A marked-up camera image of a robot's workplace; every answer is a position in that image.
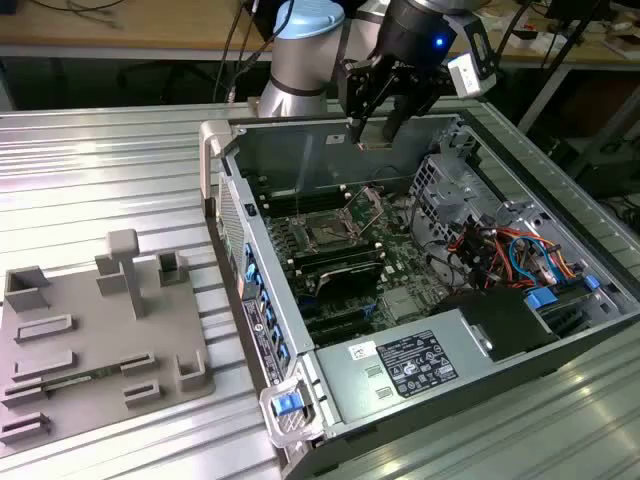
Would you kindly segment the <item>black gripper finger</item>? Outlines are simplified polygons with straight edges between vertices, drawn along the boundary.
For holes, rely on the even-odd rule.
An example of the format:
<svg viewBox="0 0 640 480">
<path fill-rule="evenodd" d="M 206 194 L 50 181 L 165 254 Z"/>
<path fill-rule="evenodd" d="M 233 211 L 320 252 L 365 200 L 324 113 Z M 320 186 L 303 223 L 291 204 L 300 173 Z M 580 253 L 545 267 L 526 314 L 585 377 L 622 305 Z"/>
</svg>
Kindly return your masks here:
<svg viewBox="0 0 640 480">
<path fill-rule="evenodd" d="M 426 115 L 440 97 L 440 68 L 419 70 L 408 64 L 390 67 L 388 94 L 394 107 L 382 128 L 384 140 L 393 140 L 400 127 L 413 116 Z"/>
<path fill-rule="evenodd" d="M 348 117 L 349 138 L 357 144 L 369 118 L 399 82 L 397 61 L 390 56 L 375 55 L 366 60 L 345 62 L 343 70 L 342 108 Z"/>
</svg>

